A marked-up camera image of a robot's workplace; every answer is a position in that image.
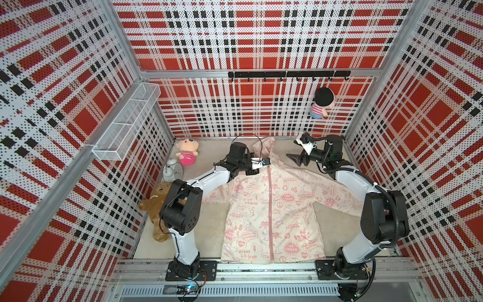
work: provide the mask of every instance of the jacket sleeve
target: jacket sleeve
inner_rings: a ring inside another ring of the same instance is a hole
[[[221,185],[211,192],[203,192],[203,203],[231,203],[234,200],[235,187],[240,184],[237,176],[230,182]]]
[[[299,186],[310,190],[307,200],[352,216],[361,216],[364,202],[358,200],[343,184],[305,169],[290,170],[298,177]]]

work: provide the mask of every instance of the hooded jacket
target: hooded jacket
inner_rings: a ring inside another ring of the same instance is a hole
[[[253,145],[260,152],[260,142]],[[271,165],[257,175],[239,173],[203,202],[228,202],[221,260],[284,263],[324,259],[324,243],[313,203],[361,216],[363,202],[344,185],[305,169],[286,166],[273,153],[274,138],[263,140]]]

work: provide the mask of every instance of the stuffed animal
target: stuffed animal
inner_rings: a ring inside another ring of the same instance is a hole
[[[310,108],[310,116],[317,119],[327,116],[326,108],[332,107],[334,107],[334,92],[327,87],[319,88],[315,93],[315,100]]]
[[[166,241],[169,238],[169,234],[165,234],[169,232],[168,228],[162,221],[159,221],[159,212],[170,187],[171,183],[161,182],[157,184],[155,189],[151,191],[150,199],[142,200],[138,204],[140,210],[148,212],[151,222],[154,223],[153,238],[159,242]]]
[[[184,139],[176,144],[181,152],[176,153],[180,159],[180,164],[189,166],[195,163],[195,156],[198,156],[199,143],[192,139]]]

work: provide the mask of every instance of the plaid wall panel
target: plaid wall panel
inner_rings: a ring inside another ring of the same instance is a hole
[[[0,2],[3,248],[132,83],[96,1]]]
[[[379,67],[412,0],[112,0],[144,70]]]
[[[406,195],[399,247],[436,301],[483,300],[482,28],[483,2],[431,1],[351,141]]]
[[[161,173],[169,140],[150,113],[124,161],[94,160],[0,301],[102,301],[117,260],[134,253],[137,203]]]
[[[342,134],[371,84],[370,77],[285,79],[158,79],[159,104],[176,137]],[[328,86],[335,107],[328,117],[309,115],[315,91]]]
[[[97,0],[0,1],[0,246],[133,82]],[[93,161],[0,301],[101,301],[169,144],[150,115],[123,162]]]

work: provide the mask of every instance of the metal grill vent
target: metal grill vent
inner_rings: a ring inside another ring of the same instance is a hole
[[[207,284],[200,296],[204,297],[236,297],[236,296],[339,296],[336,283],[317,284]],[[125,285],[123,297],[168,297],[176,296],[176,288],[171,285]]]

